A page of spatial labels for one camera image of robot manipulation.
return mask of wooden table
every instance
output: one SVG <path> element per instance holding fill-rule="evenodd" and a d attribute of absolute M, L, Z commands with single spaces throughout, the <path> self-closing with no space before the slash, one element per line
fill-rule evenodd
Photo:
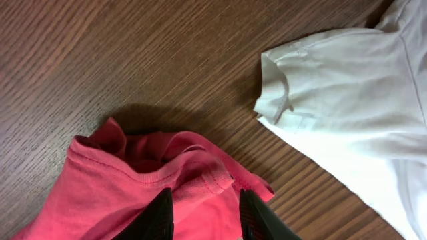
<path fill-rule="evenodd" d="M 256 121 L 260 53 L 374 26 L 382 0 L 0 1 L 0 238 L 36 216 L 74 135 L 192 130 L 276 190 L 303 239 L 401 239 L 330 174 Z"/>

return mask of white garment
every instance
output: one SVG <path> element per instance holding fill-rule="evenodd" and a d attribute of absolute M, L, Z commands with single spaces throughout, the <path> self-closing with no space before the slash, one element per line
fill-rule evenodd
<path fill-rule="evenodd" d="M 258 120 L 406 239 L 427 239 L 427 0 L 375 29 L 317 33 L 261 55 Z"/>

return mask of red cloth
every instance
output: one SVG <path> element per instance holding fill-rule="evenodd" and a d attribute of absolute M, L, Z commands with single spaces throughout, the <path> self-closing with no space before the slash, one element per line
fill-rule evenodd
<path fill-rule="evenodd" d="M 111 239 L 165 187 L 173 190 L 175 240 L 242 235 L 239 190 L 264 201 L 270 186 L 192 132 L 126 136 L 109 119 L 76 136 L 36 219 L 14 239 Z"/>

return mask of red t-shirt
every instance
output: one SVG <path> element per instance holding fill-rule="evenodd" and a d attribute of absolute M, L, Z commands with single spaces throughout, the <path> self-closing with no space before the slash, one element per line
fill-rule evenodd
<path fill-rule="evenodd" d="M 127 136 L 109 119 L 76 136 L 40 214 L 14 239 L 111 239 L 165 187 L 173 191 L 175 240 L 242 235 L 239 190 L 264 201 L 270 186 L 196 133 Z"/>

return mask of white fabric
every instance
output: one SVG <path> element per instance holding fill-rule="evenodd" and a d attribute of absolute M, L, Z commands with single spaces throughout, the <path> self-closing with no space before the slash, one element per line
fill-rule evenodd
<path fill-rule="evenodd" d="M 261 55 L 258 120 L 375 209 L 427 239 L 427 0 L 375 29 L 318 33 Z"/>

